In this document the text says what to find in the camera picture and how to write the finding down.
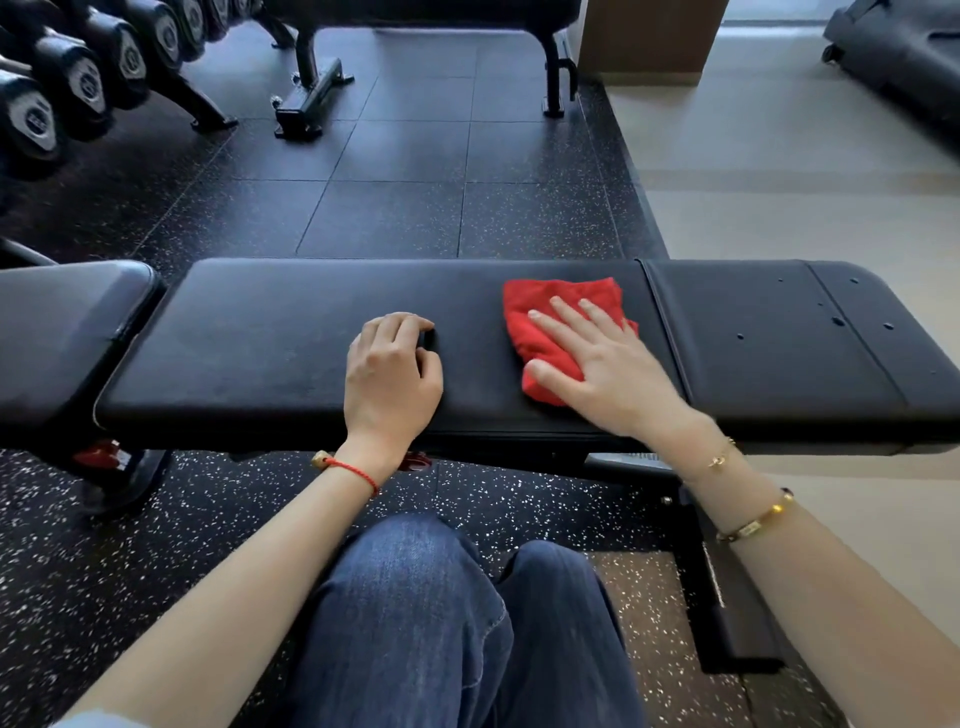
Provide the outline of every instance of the right hand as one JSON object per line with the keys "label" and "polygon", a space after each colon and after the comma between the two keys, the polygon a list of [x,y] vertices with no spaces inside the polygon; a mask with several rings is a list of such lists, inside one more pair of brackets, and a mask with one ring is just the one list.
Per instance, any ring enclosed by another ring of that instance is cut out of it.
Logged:
{"label": "right hand", "polygon": [[530,320],[573,357],[584,381],[541,359],[528,362],[526,371],[584,418],[656,450],[671,432],[705,417],[681,398],[663,367],[626,322],[618,325],[586,299],[580,301],[580,307],[589,319],[559,297],[550,303],[564,323],[539,311],[531,311]]}

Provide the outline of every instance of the forearm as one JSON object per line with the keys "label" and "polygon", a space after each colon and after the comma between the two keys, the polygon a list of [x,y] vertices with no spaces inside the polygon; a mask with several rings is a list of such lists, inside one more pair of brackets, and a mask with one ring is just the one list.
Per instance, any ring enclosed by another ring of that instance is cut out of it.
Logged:
{"label": "forearm", "polygon": [[[397,463],[346,443],[338,457],[379,482]],[[151,728],[228,726],[269,664],[370,485],[319,475],[137,640],[71,709]]]}
{"label": "forearm", "polygon": [[[718,529],[730,532],[782,493],[736,449],[709,468],[724,443],[716,425],[700,421],[662,456]],[[854,726],[960,725],[960,648],[799,503],[732,549]]]}

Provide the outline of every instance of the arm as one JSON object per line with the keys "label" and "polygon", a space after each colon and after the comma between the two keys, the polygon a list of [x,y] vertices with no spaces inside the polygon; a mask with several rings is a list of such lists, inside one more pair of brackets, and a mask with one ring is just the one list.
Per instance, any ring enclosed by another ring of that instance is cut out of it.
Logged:
{"label": "arm", "polygon": [[[581,302],[589,320],[563,302],[554,307],[565,323],[538,312],[531,319],[573,355],[585,381],[532,361],[540,384],[595,425],[655,451],[722,533],[780,502],[777,486],[735,449],[709,467],[729,443],[629,328],[589,302]],[[856,728],[960,728],[960,648],[798,503],[732,548]]]}
{"label": "arm", "polygon": [[[416,350],[430,322],[391,314],[350,346],[337,459],[377,483],[399,466],[443,391],[440,358]],[[151,728],[228,726],[290,629],[317,576],[371,496],[330,468],[177,602],[70,710]]]}

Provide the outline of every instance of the knee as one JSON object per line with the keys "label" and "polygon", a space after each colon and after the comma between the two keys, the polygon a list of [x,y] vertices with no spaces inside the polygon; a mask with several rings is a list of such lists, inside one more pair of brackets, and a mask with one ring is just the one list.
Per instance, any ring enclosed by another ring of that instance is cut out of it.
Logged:
{"label": "knee", "polygon": [[384,519],[350,544],[328,584],[365,601],[407,600],[431,594],[443,600],[468,555],[457,534],[436,516],[402,514]]}
{"label": "knee", "polygon": [[597,575],[582,553],[549,541],[524,544],[514,556],[509,577],[516,577],[531,595],[556,599],[559,595],[573,598],[584,589],[595,588]]}

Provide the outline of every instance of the left hand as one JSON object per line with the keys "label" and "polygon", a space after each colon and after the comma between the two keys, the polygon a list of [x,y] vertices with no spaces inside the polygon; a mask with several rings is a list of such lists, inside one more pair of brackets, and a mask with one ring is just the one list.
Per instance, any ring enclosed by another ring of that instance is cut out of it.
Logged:
{"label": "left hand", "polygon": [[395,467],[444,393],[440,357],[417,347],[420,332],[431,328],[412,313],[382,316],[364,324],[347,355],[348,441],[378,450]]}

